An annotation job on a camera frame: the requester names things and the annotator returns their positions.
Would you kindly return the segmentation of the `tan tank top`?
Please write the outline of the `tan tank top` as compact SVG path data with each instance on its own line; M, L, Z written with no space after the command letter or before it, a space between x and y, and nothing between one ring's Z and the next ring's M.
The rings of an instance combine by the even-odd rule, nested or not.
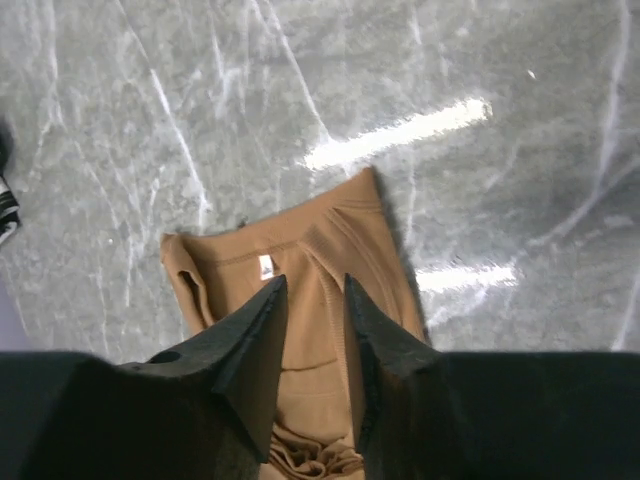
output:
M271 278L287 281L288 322L264 479L361 479L347 390L344 280L356 278L390 319L424 338L377 189L365 168L278 215L216 236L167 234L161 260L182 314L201 332Z

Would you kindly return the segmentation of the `wide striped black white tank top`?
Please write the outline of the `wide striped black white tank top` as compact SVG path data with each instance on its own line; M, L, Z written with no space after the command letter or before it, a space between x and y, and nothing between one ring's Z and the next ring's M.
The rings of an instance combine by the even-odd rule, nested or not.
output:
M4 178L0 194L0 244L3 245L21 226L20 205Z

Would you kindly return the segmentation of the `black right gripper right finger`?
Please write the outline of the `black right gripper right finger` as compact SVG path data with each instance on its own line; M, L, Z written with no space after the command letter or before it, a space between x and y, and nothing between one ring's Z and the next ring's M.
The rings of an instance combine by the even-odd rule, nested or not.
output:
M639 357L624 352L440 352L353 277L346 315L365 401L370 479L635 479Z

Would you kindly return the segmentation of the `thin striped black tank top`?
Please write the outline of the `thin striped black tank top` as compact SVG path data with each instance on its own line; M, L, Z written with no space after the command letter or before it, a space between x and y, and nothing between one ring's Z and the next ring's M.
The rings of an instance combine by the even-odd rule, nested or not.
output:
M11 160L14 149L14 140L11 129L4 118L0 120L0 174L4 171Z

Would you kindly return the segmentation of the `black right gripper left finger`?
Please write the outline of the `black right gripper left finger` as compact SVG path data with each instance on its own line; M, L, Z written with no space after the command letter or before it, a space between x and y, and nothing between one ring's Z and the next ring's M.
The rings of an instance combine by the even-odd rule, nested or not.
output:
M1 356L5 479L255 479L266 462L287 325L278 276L150 360Z

